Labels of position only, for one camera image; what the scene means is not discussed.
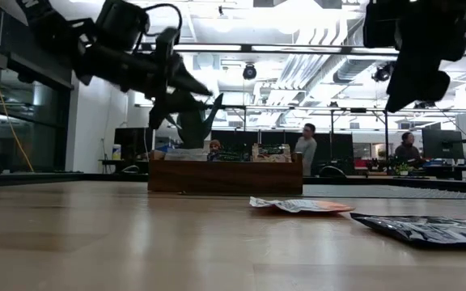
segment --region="desk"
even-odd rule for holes
[[[466,218],[466,200],[322,200]],[[0,290],[466,290],[466,251],[416,250],[348,213],[271,214],[248,202],[131,182],[1,187]]]
[[[125,160],[101,159],[99,162],[102,163],[102,174],[112,174],[111,166],[115,167],[115,172],[119,172],[125,167]]]
[[[453,178],[457,181],[462,181],[466,166],[426,166],[422,169],[426,172],[426,175],[432,175],[442,179]]]
[[[365,175],[349,175],[349,176],[346,176],[346,178],[350,178],[350,179],[403,179],[403,180],[415,179],[415,178],[410,178],[408,176],[386,175],[386,173],[384,173],[383,175],[378,174],[378,175],[368,175],[368,176],[365,176]],[[424,176],[424,178],[425,179],[436,179],[436,177],[434,177],[434,176]]]

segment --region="person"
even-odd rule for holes
[[[220,141],[210,141],[210,152],[208,153],[208,161],[218,161],[218,152],[220,151]]]
[[[414,135],[412,133],[402,134],[402,144],[399,145],[395,150],[395,156],[405,162],[419,162],[420,152],[413,145]]]
[[[298,139],[294,148],[295,153],[303,155],[303,175],[305,176],[311,175],[312,161],[316,153],[317,142],[314,139],[314,133],[316,133],[316,127],[313,124],[305,124],[303,136]]]

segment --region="man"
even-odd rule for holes
[[[316,133],[316,127],[313,124],[305,124],[303,126],[303,136],[298,139],[294,148],[295,153],[302,153],[303,155],[303,175],[305,176],[311,175],[312,161],[316,153],[317,143],[314,139],[314,133]]]
[[[405,162],[421,161],[422,158],[420,158],[420,152],[415,146],[413,146],[413,143],[414,135],[412,133],[402,134],[402,144],[396,148],[395,156]]]

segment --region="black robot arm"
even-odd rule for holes
[[[364,46],[395,47],[386,109],[443,98],[451,79],[439,66],[466,50],[466,0],[372,0],[366,7]]]
[[[185,100],[184,106],[167,102],[167,87],[201,95],[211,92],[184,67],[173,52],[180,38],[178,28],[168,27],[157,35],[155,50],[139,53],[141,38],[150,28],[149,8],[123,0],[106,0],[96,22],[92,19],[66,20],[49,0],[15,0],[28,20],[36,41],[56,56],[69,58],[77,78],[89,84],[93,76],[116,84],[123,92],[135,90],[146,98],[155,97],[149,126],[157,129],[169,113],[202,108],[202,103]]]

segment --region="camera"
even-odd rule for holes
[[[253,80],[256,78],[256,69],[255,65],[247,64],[244,68],[244,73],[242,74],[245,80]]]

